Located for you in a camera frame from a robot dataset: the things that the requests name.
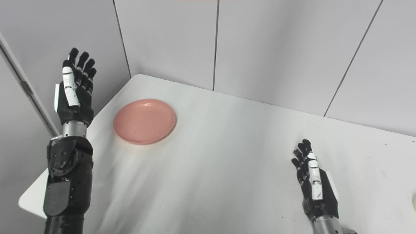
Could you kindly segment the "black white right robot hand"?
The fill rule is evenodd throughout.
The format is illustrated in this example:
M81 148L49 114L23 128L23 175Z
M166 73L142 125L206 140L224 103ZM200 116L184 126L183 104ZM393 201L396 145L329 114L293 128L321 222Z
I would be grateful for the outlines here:
M339 218L338 200L327 172L318 164L311 142L303 139L293 154L295 157L291 162L296 168L297 181L303 193L302 206L306 216L311 221L325 215Z

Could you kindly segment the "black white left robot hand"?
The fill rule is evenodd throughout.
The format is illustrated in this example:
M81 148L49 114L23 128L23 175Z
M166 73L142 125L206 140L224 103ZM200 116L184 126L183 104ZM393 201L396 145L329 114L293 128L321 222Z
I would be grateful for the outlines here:
M92 93L97 70L88 52L78 54L79 50L73 47L62 64L62 80L55 85L54 109L62 125L78 121L89 126L95 115Z

